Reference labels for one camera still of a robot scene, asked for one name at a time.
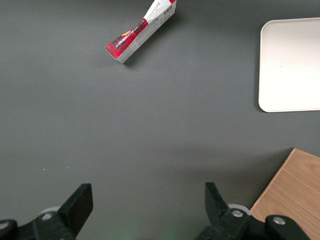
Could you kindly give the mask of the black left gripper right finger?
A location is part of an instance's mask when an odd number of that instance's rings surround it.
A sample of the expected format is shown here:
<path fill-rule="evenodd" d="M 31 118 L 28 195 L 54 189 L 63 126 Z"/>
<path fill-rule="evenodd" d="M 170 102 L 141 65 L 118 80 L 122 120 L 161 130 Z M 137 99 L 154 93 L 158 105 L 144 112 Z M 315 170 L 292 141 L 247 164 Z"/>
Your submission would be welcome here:
<path fill-rule="evenodd" d="M 205 210 L 210 226 L 197 240 L 308 240 L 310 237 L 291 218 L 268 215 L 256 219 L 244 206 L 226 204 L 215 183 L 205 184 Z"/>

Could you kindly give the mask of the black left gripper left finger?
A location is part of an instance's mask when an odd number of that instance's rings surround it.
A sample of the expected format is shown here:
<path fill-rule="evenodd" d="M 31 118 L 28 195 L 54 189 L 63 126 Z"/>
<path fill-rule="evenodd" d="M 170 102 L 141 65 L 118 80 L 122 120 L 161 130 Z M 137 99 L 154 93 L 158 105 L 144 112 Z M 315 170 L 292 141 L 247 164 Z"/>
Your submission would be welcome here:
<path fill-rule="evenodd" d="M 92 185 L 81 184 L 61 205 L 43 210 L 29 223 L 0 221 L 2 240 L 75 240 L 93 210 Z"/>

